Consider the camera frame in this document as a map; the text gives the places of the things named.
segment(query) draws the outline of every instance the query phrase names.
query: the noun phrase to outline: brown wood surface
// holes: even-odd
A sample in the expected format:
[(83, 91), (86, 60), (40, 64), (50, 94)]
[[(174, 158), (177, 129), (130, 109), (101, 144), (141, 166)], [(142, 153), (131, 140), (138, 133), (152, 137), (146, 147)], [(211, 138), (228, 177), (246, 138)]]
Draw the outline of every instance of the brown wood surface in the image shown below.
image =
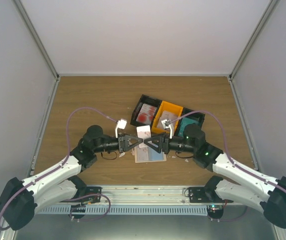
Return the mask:
[[(67, 154), (66, 121), (79, 107), (90, 106), (118, 120), (127, 119), (125, 132), (135, 134), (130, 125), (131, 114), (145, 94), (193, 110), (207, 110), (222, 122), (229, 151), (233, 158), (253, 167), (245, 134), (226, 77), (197, 76), (75, 76), (62, 77), (58, 85), (47, 127), (42, 140), (35, 172), (39, 173), (62, 160)], [(89, 110), (77, 112), (70, 121), (70, 144), (74, 148), (91, 125), (102, 126), (104, 133), (114, 135), (115, 124)], [(202, 128), (206, 140), (224, 149), (219, 125), (209, 115)], [(79, 176), (86, 184), (111, 185), (204, 185), (213, 175), (201, 169), (191, 159), (172, 158), (167, 161), (135, 163), (127, 152), (116, 160), (102, 159)]]

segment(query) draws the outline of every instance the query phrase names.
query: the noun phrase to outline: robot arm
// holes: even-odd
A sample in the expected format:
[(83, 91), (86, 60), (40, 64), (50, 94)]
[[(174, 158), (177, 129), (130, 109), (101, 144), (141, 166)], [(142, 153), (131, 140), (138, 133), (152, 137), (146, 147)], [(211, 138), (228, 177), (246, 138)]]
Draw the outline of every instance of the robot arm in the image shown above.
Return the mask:
[[(125, 125), (120, 126), (118, 123), (115, 131), (118, 128), (123, 129)], [(85, 189), (86, 184), (76, 175), (97, 161), (95, 153), (112, 151), (123, 153), (142, 142), (141, 138), (127, 134), (108, 136), (103, 134), (100, 126), (90, 126), (68, 158), (65, 157), (43, 172), (22, 181), (16, 177), (8, 181), (0, 196), (0, 212), (9, 199), (21, 190), (22, 192), (9, 203), (3, 213), (9, 226), (13, 230), (19, 230), (28, 224), (37, 212), (52, 204), (72, 199), (78, 191)]]
[(207, 192), (223, 200), (232, 200), (262, 212), (272, 224), (286, 229), (286, 194), (268, 184), (286, 189), (286, 177), (276, 179), (232, 159), (221, 149), (206, 142), (205, 133), (193, 123), (185, 127), (183, 137), (172, 136), (173, 125), (167, 120), (162, 124), (170, 129), (170, 135), (161, 133), (144, 139), (144, 143), (157, 151), (168, 154), (171, 150), (193, 154), (193, 161), (201, 168), (223, 175), (239, 183), (236, 185), (221, 179)]

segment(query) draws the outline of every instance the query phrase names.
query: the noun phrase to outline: perforated metal strip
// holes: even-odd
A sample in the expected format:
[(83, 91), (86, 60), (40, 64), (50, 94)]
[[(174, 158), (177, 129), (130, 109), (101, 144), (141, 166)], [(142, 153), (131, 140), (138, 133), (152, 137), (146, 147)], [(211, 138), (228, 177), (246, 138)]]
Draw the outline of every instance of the perforated metal strip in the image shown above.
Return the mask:
[[(108, 209), (107, 205), (86, 205), (79, 210), (85, 212), (74, 212), (81, 215), (101, 215)], [(38, 214), (69, 214), (70, 205), (57, 204), (46, 207)], [(203, 205), (115, 205), (111, 206), (109, 215), (198, 215), (207, 216), (207, 206)]]

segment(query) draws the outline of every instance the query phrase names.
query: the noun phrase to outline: purple cable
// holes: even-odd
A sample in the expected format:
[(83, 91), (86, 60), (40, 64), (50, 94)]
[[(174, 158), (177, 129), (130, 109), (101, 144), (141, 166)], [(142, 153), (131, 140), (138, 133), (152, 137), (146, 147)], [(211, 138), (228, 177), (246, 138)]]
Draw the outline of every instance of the purple cable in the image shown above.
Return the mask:
[[(67, 122), (66, 122), (66, 141), (67, 141), (67, 155), (66, 155), (66, 158), (64, 159), (64, 161), (62, 162), (62, 166), (68, 161), (69, 159), (69, 156), (70, 156), (70, 152), (71, 152), (71, 146), (70, 146), (70, 137), (69, 137), (69, 123), (70, 123), (70, 120), (71, 120), (71, 117), (73, 116), (73, 114), (75, 114), (77, 111), (79, 110), (83, 110), (83, 109), (88, 109), (88, 110), (93, 110), (101, 115), (103, 115), (104, 117), (106, 117), (107, 119), (110, 119), (111, 121), (117, 123), (117, 121), (109, 116), (107, 116), (106, 114), (104, 114), (103, 112), (93, 108), (93, 107), (89, 107), (89, 106), (84, 106), (84, 107), (79, 107), (77, 109), (75, 109), (69, 116), (68, 116), (68, 119), (67, 119)], [(61, 168), (61, 166), (58, 166), (54, 169), (52, 169), (51, 171), (45, 173), (44, 175), (42, 176), (39, 176), (38, 178), (36, 178), (34, 181), (35, 183), (37, 183), (38, 181), (42, 180), (43, 178), (47, 177), (48, 175), (54, 173), (55, 171), (59, 170)], [(8, 206), (10, 205), (10, 203), (13, 201), (13, 199), (15, 199), (20, 193), (22, 193), (25, 189), (27, 189), (28, 187), (32, 186), (34, 183), (33, 182), (30, 182), (28, 183), (27, 185), (25, 185), (24, 187), (22, 187), (20, 190), (18, 190), (16, 193), (13, 194), (12, 197), (10, 197), (10, 199), (5, 203), (4, 207), (2, 208), (2, 210), (0, 211), (0, 231), (5, 231), (7, 229), (10, 228), (10, 226), (7, 226), (7, 227), (2, 227), (1, 226), (1, 219), (2, 219), (2, 216), (5, 212), (5, 210), (8, 208)]]
[[(224, 142), (224, 148), (225, 148), (225, 153), (226, 153), (226, 155), (227, 155), (227, 158), (229, 159), (229, 161), (230, 161), (236, 168), (240, 169), (240, 170), (243, 171), (244, 173), (247, 173), (247, 174), (251, 175), (252, 177), (254, 177), (254, 178), (256, 178), (256, 179), (258, 179), (258, 180), (260, 180), (260, 181), (262, 181), (262, 182), (266, 182), (266, 180), (265, 180), (264, 178), (262, 178), (262, 177), (260, 177), (260, 176), (257, 176), (257, 175), (255, 175), (254, 173), (252, 173), (252, 172), (250, 172), (250, 171), (244, 169), (243, 167), (241, 167), (241, 166), (235, 164), (235, 162), (234, 162), (234, 160), (232, 159), (232, 157), (231, 157), (231, 155), (230, 155), (230, 153), (229, 153), (229, 150), (228, 150), (228, 141), (227, 141), (227, 136), (226, 136), (226, 134), (225, 134), (225, 130), (224, 130), (224, 128), (223, 128), (223, 125), (222, 125), (222, 123), (220, 122), (220, 120), (219, 120), (216, 116), (214, 116), (211, 112), (209, 112), (209, 111), (203, 111), (203, 110), (191, 111), (191, 112), (189, 112), (189, 113), (187, 113), (187, 114), (184, 114), (184, 115), (178, 117), (177, 119), (175, 119), (175, 120), (173, 120), (173, 121), (170, 121), (169, 123), (170, 123), (170, 124), (175, 123), (176, 121), (178, 121), (178, 120), (180, 120), (180, 119), (182, 119), (182, 118), (185, 118), (185, 117), (187, 117), (187, 116), (189, 116), (189, 115), (191, 115), (191, 114), (196, 114), (196, 113), (204, 113), (204, 114), (211, 115), (211, 116), (217, 121), (217, 123), (218, 123), (218, 125), (219, 125), (219, 127), (221, 128), (221, 131), (222, 131), (223, 142)], [(270, 185), (272, 185), (272, 186), (274, 186), (275, 188), (278, 188), (279, 190), (281, 190), (282, 192), (284, 192), (284, 193), (286, 194), (286, 189), (284, 189), (283, 187), (281, 187), (281, 186), (279, 186), (279, 185), (277, 185), (277, 184), (275, 184), (274, 182), (271, 182), (271, 181), (267, 181), (267, 183), (270, 184)]]
[[(74, 202), (74, 201), (77, 201), (77, 200), (81, 200), (81, 199), (84, 199), (84, 198), (88, 198), (88, 197), (93, 197), (93, 196), (97, 196), (97, 197), (103, 197), (105, 198), (107, 201), (108, 201), (108, 208), (106, 210), (106, 212), (104, 214), (102, 214), (101, 216), (98, 216), (98, 217), (95, 217), (95, 218), (90, 218), (90, 219), (78, 219), (77, 221), (79, 222), (91, 222), (91, 221), (95, 221), (95, 220), (99, 220), (101, 218), (104, 218), (110, 211), (111, 209), (111, 201), (110, 199), (103, 195), (103, 194), (100, 194), (100, 193), (92, 193), (92, 194), (88, 194), (88, 195), (85, 195), (85, 196), (81, 196), (81, 197), (78, 197), (78, 198), (73, 198), (73, 199), (68, 199), (68, 200), (65, 200), (64, 202)], [(73, 212), (73, 209), (71, 208), (71, 212), (69, 213), (69, 217), (72, 218), (72, 212)]]
[(217, 220), (217, 222), (230, 223), (230, 222), (235, 222), (235, 221), (238, 221), (238, 220), (244, 218), (244, 217), (248, 214), (249, 209), (250, 209), (250, 208), (247, 206), (245, 212), (244, 212), (241, 216), (238, 216), (238, 217), (232, 218), (232, 219), (215, 219), (215, 218), (210, 217), (209, 215), (207, 215), (207, 217), (208, 217), (209, 219), (211, 219), (211, 221), (212, 221), (212, 220)]

